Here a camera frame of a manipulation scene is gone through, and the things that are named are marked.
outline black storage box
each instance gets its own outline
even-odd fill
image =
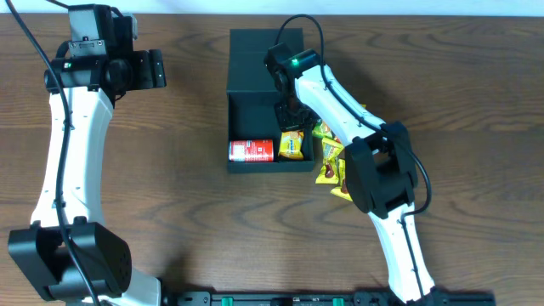
[[[225,154],[230,173],[309,172],[314,169],[310,128],[304,130],[303,161],[278,158],[281,130],[274,105],[280,102],[281,96],[264,66],[264,56],[274,45],[277,33],[277,30],[230,30],[229,141],[272,139],[275,154],[274,162],[232,162],[227,146]],[[287,43],[294,53],[304,50],[302,29],[285,29],[280,41]]]

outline yellow package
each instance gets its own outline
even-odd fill
[[[312,135],[317,138],[332,138],[332,131],[331,128],[326,125],[324,122],[319,122],[315,124],[314,129],[312,130]]]
[[[337,158],[343,150],[343,145],[338,142],[323,138],[323,166],[315,180],[316,184],[338,184]]]
[[[303,131],[285,132],[281,134],[280,151],[278,156],[292,160],[301,161],[304,159],[301,148],[303,147]]]
[[[343,159],[338,160],[338,174],[340,175],[340,186],[331,190],[331,193],[348,201],[353,201],[346,185],[346,161]]]

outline snack package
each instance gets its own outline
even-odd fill
[[[329,138],[332,139],[332,131],[331,128],[326,125],[323,121],[315,124],[314,129],[312,130],[312,135],[317,138]]]
[[[315,183],[338,184],[337,157],[342,152],[343,145],[328,138],[323,138],[321,143],[323,144],[323,167]]]
[[[231,162],[273,162],[274,145],[271,139],[235,140],[229,142]]]
[[[293,131],[281,134],[280,150],[278,156],[283,156],[288,159],[301,161],[304,159],[303,147],[304,132]]]
[[[348,201],[353,201],[351,195],[348,193],[348,186],[346,185],[346,161],[343,159],[338,160],[338,174],[340,175],[340,186],[331,190],[331,193]]]

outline wood grain surface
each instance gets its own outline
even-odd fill
[[[49,56],[66,15],[23,18]],[[371,220],[313,173],[226,173],[229,30],[285,16],[137,15],[136,49],[159,48],[168,86],[129,93],[108,131],[102,200],[134,265],[174,289],[349,291],[386,286]],[[544,20],[319,17],[342,85],[411,131],[433,181],[416,218],[427,267],[450,290],[499,305],[544,300]],[[318,47],[305,21],[305,44]],[[28,226],[50,135],[44,64],[0,16],[0,304],[42,303],[6,250]],[[416,192],[422,199],[424,190]]]

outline red can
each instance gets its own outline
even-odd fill
[[[273,162],[272,140],[236,140],[229,143],[231,162]]]

